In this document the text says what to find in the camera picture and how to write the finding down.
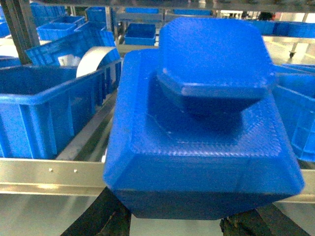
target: white object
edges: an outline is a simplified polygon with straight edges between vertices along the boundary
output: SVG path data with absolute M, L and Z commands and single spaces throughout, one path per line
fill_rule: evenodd
M 78 69 L 77 78 L 90 74 L 97 70 L 103 58 L 115 47 L 92 47 L 82 57 Z

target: metal frame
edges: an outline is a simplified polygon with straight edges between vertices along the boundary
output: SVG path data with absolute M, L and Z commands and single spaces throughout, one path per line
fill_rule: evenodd
M 69 5 L 70 0 L 37 0 L 45 4 Z M 110 7 L 156 7 L 161 9 L 214 9 L 214 10 L 247 10 L 266 12 L 315 12 L 315 5 L 307 4 L 275 4 L 274 0 L 256 1 L 231 0 L 231 1 L 184 1 L 184 0 L 76 0 L 77 6 L 110 6 Z
M 56 160 L 0 158 L 0 193 L 98 196 L 115 100 L 116 92 Z

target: metal bar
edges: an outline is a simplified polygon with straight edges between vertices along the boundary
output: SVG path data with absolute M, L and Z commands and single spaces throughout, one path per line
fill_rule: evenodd
M 39 45 L 39 39 L 28 0 L 0 0 L 5 18 L 22 64 L 31 63 L 25 50 Z
M 315 204 L 315 170 L 302 170 L 305 188 L 302 193 L 280 202 L 283 203 L 312 203 Z
M 71 0 L 37 0 L 46 4 L 69 5 L 73 4 Z M 245 0 L 230 0 L 226 2 L 206 1 L 205 4 L 199 4 L 198 1 L 183 0 L 76 0 L 77 6 L 110 6 L 110 7 L 156 7 L 160 9 L 214 9 L 214 10 L 239 10 L 239 11 L 264 11 L 264 12 L 315 12 L 315 5 L 302 3 L 300 5 L 279 2 L 275 4 L 274 0 L 264 0 L 263 2 L 249 3 Z
M 77 15 L 77 13 L 75 11 L 75 6 L 70 6 L 70 11 L 71 11 L 71 15 L 72 16 L 76 16 Z
M 303 16 L 303 19 L 302 19 L 302 22 L 306 22 L 306 19 L 307 19 L 307 17 L 308 17 L 308 13 L 305 13 L 304 14 L 304 16 Z M 296 47 L 297 47 L 297 44 L 298 44 L 299 42 L 294 42 L 294 44 L 293 44 L 293 46 L 292 46 L 292 49 L 291 49 L 291 51 L 290 51 L 290 54 L 295 54 L 296 53 Z

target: blue tray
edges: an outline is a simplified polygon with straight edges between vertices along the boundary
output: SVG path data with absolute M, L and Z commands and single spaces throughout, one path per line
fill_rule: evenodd
M 76 68 L 0 69 L 0 157 L 55 158 L 101 105 L 104 72 L 76 79 Z
M 181 19 L 179 25 L 171 23 L 162 29 L 169 30 L 166 35 L 171 37 L 169 42 L 163 38 L 164 45 L 159 49 L 133 51 L 125 56 L 103 178 L 136 217 L 219 219 L 298 194 L 303 189 L 300 168 L 270 93 L 241 112 L 223 111 L 204 116 L 182 110 L 163 91 L 157 70 L 169 55 L 164 51 L 165 44 L 173 45 L 173 41 L 174 45 L 182 46 L 174 51 L 191 56 L 189 66 L 185 57 L 175 55 L 169 59 L 175 65 L 181 64 L 182 70 L 197 72 L 191 83 L 199 80 L 198 53 L 206 62 L 216 63 L 211 68 L 201 63 L 211 75 L 209 80 L 216 75 L 213 68 L 218 74 L 219 70 L 225 73 L 227 68 L 233 68 L 230 53 L 234 60 L 248 58 L 243 50 L 249 45 L 250 55 L 261 55 L 264 60 L 246 59 L 240 70 L 248 69 L 257 75 L 254 61 L 259 63 L 258 71 L 273 68 L 263 42 L 257 43 L 257 39 L 261 40 L 258 30 L 242 21 L 235 25 L 233 22 L 212 20 L 212 25 L 219 24 L 218 30 L 211 27 L 211 40 L 206 40 L 208 47 L 203 48 L 204 35 L 200 36 L 203 40 L 196 40 L 191 34 L 196 32 L 195 25 L 188 18 Z M 197 35 L 208 33 L 210 26 L 206 19 L 196 20 L 196 24 Z M 185 26 L 187 37 L 180 25 Z M 221 42 L 221 33 L 226 41 Z M 247 35 L 251 35 L 252 42 L 244 41 Z M 233 54 L 232 45 L 241 45 L 239 53 Z M 220 61 L 211 60 L 213 55 Z M 237 78 L 249 84 L 249 79 L 253 79 L 244 75 L 234 77 L 233 81 L 238 81 Z M 220 77 L 221 82 L 224 80 L 229 78 Z
M 84 16 L 62 16 L 52 21 L 53 23 L 70 23 L 75 24 L 77 27 L 85 23 Z
M 57 40 L 73 34 L 75 29 L 75 24 L 48 23 L 38 27 L 37 32 L 41 40 Z
M 315 161 L 315 76 L 280 74 L 274 97 L 297 157 Z
M 229 37 L 231 29 L 237 40 Z M 161 29 L 159 47 L 157 75 L 165 95 L 190 113 L 239 112 L 268 96 L 275 83 L 261 35 L 246 21 L 177 18 Z
M 85 11 L 87 13 L 89 21 L 106 23 L 105 7 L 93 6 L 87 8 Z
M 125 44 L 154 45 L 156 26 L 153 24 L 130 24 L 125 34 Z
M 8 56 L 0 56 L 0 68 L 21 65 L 20 59 Z

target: metal shelving unit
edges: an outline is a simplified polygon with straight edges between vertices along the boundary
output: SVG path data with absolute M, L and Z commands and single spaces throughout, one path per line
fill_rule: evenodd
M 73 5 L 70 0 L 38 0 L 38 2 L 57 5 Z M 23 64 L 29 63 L 25 49 L 44 44 L 35 34 L 35 25 L 28 1 L 0 0 L 4 9 L 13 39 L 0 39 L 1 45 L 15 44 Z M 156 7 L 160 13 L 147 20 L 165 16 L 170 19 L 179 15 L 170 9 L 211 9 L 247 10 L 273 12 L 315 12 L 313 2 L 301 4 L 275 4 L 273 0 L 257 3 L 252 0 L 231 0 L 229 2 L 182 1 L 182 0 L 77 0 L 76 6 L 106 6 L 107 19 L 113 19 L 109 7 Z M 126 13 L 123 8 L 117 12 L 117 21 L 138 22 L 142 14 Z M 264 36 L 265 41 L 282 43 L 315 43 L 313 38 L 292 38 Z M 131 50 L 157 48 L 155 46 L 124 45 L 117 48 L 121 54 Z M 0 193 L 24 193 L 43 195 L 98 196 L 106 187 L 102 181 L 103 163 L 100 161 L 110 132 L 112 111 L 116 93 L 112 94 L 97 114 L 73 139 L 56 160 L 29 160 L 0 158 Z M 282 202 L 315 203 L 315 166 L 301 163 L 306 187 L 303 192 Z

